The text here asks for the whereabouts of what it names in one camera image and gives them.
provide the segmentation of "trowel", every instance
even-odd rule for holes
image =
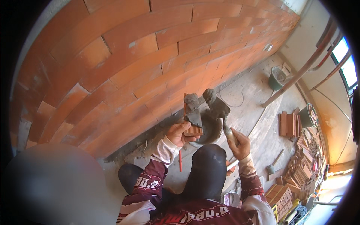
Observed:
[[[222,127],[227,139],[232,140],[235,145],[239,145],[238,140],[234,136],[231,129],[227,126],[227,118],[230,113],[229,106],[223,102],[220,98],[216,97],[216,92],[213,89],[206,89],[203,93],[203,97],[210,108],[210,112],[213,118],[222,118]]]

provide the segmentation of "sleeve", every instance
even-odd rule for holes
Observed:
[[[140,174],[131,195],[122,201],[117,224],[146,224],[150,211],[155,210],[162,199],[163,181],[169,165],[179,154],[181,147],[174,145],[167,136],[160,140],[150,162]]]
[[[254,224],[275,225],[275,216],[266,201],[264,188],[254,167],[251,153],[239,161],[239,176],[243,199],[241,209],[249,214]]]

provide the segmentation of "window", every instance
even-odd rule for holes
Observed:
[[[347,45],[345,38],[342,38],[342,40],[335,47],[333,53],[331,54],[331,57],[333,58],[335,64],[338,64],[344,58],[348,50],[349,46]],[[351,104],[354,95],[354,89],[357,86],[355,64],[352,56],[350,56],[350,58],[344,63],[344,65],[339,70],[339,73],[344,82],[345,88],[348,91]]]

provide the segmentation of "person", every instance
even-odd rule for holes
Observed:
[[[144,170],[123,165],[118,172],[125,196],[117,224],[276,224],[274,213],[266,202],[264,189],[254,168],[250,140],[231,129],[239,141],[236,146],[228,140],[230,149],[239,160],[241,179],[241,208],[220,203],[226,179],[226,153],[216,144],[199,148],[192,156],[192,168],[184,191],[172,194],[163,188],[169,165],[187,141],[183,132],[190,122],[172,125],[159,141],[157,151]]]

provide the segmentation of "green bucket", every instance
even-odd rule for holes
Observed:
[[[269,77],[269,86],[271,89],[273,89],[274,91],[278,91],[280,90],[280,88],[282,88],[284,85],[281,84],[278,81],[278,77],[282,77],[283,79],[286,78],[285,73],[279,68],[279,67],[273,67],[271,68],[271,74]]]
[[[313,115],[315,114],[315,118],[311,119],[311,111],[313,111]],[[302,128],[306,127],[317,127],[319,124],[318,115],[312,104],[308,103],[305,108],[303,108],[300,112],[300,121]]]

